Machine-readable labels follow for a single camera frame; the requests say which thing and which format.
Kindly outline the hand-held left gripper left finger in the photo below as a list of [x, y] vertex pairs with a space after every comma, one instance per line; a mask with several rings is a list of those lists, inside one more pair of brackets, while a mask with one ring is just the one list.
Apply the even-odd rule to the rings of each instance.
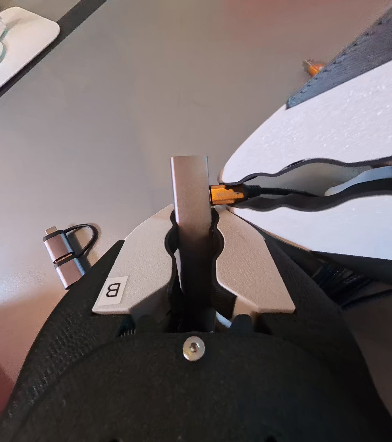
[[94, 304], [94, 313], [167, 315], [172, 257], [166, 250], [166, 235], [172, 228], [172, 212], [173, 205], [165, 207], [126, 237]]

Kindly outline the grey usb hub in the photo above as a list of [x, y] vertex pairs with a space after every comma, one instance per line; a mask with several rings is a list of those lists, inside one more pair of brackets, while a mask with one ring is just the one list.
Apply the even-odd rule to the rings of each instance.
[[213, 332], [216, 314], [210, 296], [214, 252], [207, 157], [172, 157], [171, 179], [185, 305], [184, 329]]

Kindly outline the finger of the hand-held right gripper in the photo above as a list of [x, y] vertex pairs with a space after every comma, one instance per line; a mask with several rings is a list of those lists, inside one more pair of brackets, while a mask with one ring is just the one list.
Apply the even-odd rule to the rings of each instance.
[[220, 181], [276, 175], [303, 160], [392, 157], [392, 60], [293, 108], [280, 108], [230, 157]]
[[392, 165], [362, 172], [324, 196], [264, 195], [229, 210], [310, 251], [392, 261]]

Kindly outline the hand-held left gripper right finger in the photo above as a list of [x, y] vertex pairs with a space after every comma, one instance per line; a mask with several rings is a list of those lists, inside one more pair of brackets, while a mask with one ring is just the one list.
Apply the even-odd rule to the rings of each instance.
[[220, 314], [293, 313], [294, 302], [264, 237], [242, 218], [216, 208], [220, 253], [215, 278]]

